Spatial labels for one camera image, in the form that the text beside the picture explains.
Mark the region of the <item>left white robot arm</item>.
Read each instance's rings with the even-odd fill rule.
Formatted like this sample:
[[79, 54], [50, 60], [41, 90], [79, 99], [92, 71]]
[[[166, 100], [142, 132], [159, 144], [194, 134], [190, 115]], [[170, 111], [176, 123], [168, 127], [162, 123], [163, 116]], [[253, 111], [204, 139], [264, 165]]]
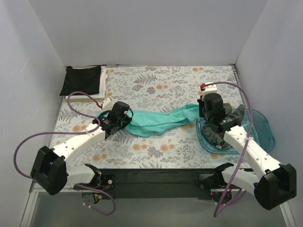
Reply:
[[66, 142], [52, 148], [39, 149], [30, 176], [50, 195], [65, 186], [78, 184], [96, 189], [101, 184], [101, 171], [91, 165], [72, 167], [72, 162], [89, 148], [124, 129], [132, 120], [132, 110], [124, 102], [112, 102], [109, 98], [101, 104], [102, 113], [87, 128]]

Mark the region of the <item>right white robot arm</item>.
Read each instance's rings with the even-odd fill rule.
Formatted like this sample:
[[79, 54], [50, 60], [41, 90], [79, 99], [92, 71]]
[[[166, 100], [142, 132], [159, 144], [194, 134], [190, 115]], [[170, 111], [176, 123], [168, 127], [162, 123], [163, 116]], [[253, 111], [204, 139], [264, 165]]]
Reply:
[[207, 185], [227, 187], [233, 185], [253, 194], [258, 203], [270, 210], [297, 196], [296, 169], [283, 165], [272, 158], [253, 139], [250, 139], [240, 118], [245, 108], [240, 105], [231, 115], [227, 115], [223, 100], [217, 93], [200, 97], [199, 114], [207, 122], [211, 132], [223, 135], [223, 140], [231, 145], [250, 165], [254, 173], [236, 170], [231, 163], [214, 169], [214, 174], [204, 180]]

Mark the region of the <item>teal t shirt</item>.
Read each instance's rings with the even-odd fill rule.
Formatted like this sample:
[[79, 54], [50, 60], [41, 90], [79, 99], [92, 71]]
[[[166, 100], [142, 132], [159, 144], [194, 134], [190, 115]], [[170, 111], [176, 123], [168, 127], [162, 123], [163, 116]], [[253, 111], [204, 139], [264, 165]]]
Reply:
[[199, 118], [199, 106], [186, 104], [172, 112], [134, 110], [133, 113], [132, 121], [125, 129], [133, 135], [148, 138], [195, 121]]

